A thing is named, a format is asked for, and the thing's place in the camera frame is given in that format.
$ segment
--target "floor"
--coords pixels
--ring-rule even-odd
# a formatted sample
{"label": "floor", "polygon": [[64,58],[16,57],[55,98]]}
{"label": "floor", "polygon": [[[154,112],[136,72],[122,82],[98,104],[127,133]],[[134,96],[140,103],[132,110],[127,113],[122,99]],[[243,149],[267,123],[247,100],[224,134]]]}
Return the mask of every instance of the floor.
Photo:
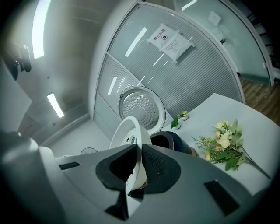
{"label": "floor", "polygon": [[280,126],[280,85],[273,87],[240,79],[246,105],[254,108]]}

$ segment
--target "white wall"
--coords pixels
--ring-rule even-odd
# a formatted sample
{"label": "white wall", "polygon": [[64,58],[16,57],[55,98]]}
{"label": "white wall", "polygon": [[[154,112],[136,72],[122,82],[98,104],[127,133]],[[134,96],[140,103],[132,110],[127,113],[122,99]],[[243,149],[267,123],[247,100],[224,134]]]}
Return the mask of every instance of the white wall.
{"label": "white wall", "polygon": [[55,157],[80,155],[84,148],[92,147],[97,151],[109,149],[111,141],[103,134],[92,120],[78,126],[73,131],[63,134],[48,144]]}

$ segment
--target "frosted glass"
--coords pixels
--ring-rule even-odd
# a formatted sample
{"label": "frosted glass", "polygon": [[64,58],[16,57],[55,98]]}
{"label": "frosted glass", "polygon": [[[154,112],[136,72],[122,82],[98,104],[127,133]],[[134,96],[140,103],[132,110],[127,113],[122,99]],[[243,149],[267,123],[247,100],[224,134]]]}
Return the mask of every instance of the frosted glass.
{"label": "frosted glass", "polygon": [[[162,23],[179,30],[195,46],[177,63],[146,41]],[[217,47],[199,29],[163,9],[137,6],[118,30],[109,53],[161,98],[172,117],[182,110],[192,110],[213,93],[242,101],[233,71]]]}
{"label": "frosted glass", "polygon": [[[241,77],[269,84],[268,71],[263,68],[265,60],[259,46],[239,17],[219,0],[197,0],[182,11],[191,1],[176,0],[176,10],[199,22],[219,41],[226,40],[224,48],[235,62]],[[221,17],[217,26],[208,20],[212,11]]]}

